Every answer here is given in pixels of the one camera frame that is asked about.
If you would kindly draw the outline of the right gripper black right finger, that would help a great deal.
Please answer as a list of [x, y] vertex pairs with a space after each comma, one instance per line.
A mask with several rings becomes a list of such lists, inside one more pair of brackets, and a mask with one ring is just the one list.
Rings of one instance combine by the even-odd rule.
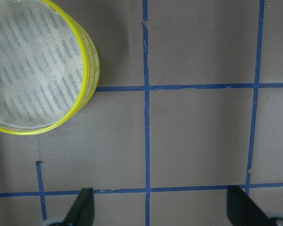
[[232, 226], [267, 226], [268, 217], [239, 186], [228, 186], [226, 214]]

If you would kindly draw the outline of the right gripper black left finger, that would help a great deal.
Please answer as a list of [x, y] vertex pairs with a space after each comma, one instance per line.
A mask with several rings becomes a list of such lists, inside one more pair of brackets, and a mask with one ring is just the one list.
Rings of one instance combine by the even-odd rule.
[[92, 188], [83, 188], [63, 220], [64, 226], [92, 226], [95, 219]]

